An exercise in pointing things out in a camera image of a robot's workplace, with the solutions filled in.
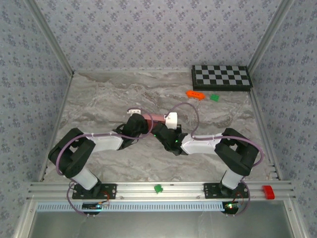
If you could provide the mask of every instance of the marble surface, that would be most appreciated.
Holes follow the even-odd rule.
[[[76,73],[62,114],[56,141],[70,129],[84,132],[108,132],[128,120],[126,110],[141,106],[155,113],[167,113],[180,102],[190,102],[199,110],[200,126],[196,135],[216,134],[231,127],[262,146],[252,106],[246,92],[217,92],[219,102],[188,99],[192,89],[191,73]],[[189,106],[176,109],[183,132],[196,125],[195,112]],[[269,161],[255,167],[247,179],[265,180]],[[221,180],[227,166],[217,155],[174,156],[152,136],[121,151],[94,153],[88,168],[101,181],[199,181]],[[45,181],[62,181],[49,162]]]

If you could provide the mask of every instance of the patterned wallpaper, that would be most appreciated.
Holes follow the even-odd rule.
[[[23,1],[0,11],[0,237],[38,179],[68,78]]]
[[[253,81],[283,178],[317,237],[317,2],[296,0]]]
[[[37,0],[73,70],[247,65],[280,0]]]

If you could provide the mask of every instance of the green block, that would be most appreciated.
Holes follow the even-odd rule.
[[[155,190],[155,192],[160,193],[163,191],[163,188],[160,184],[158,184],[158,185],[154,186],[154,190]]]
[[[210,100],[213,100],[213,101],[215,101],[215,102],[218,102],[218,101],[219,101],[219,95],[217,95],[217,94],[212,94],[212,95],[210,96]]]

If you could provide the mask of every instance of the small red object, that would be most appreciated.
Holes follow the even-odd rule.
[[[275,198],[273,188],[270,185],[263,185],[262,188],[267,200],[273,200]]]
[[[203,93],[195,92],[192,90],[187,91],[186,94],[189,98],[197,98],[199,100],[202,100],[206,97]]]

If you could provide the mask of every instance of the black and white checkerboard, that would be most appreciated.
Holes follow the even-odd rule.
[[[197,91],[250,91],[246,66],[194,65],[193,89]]]

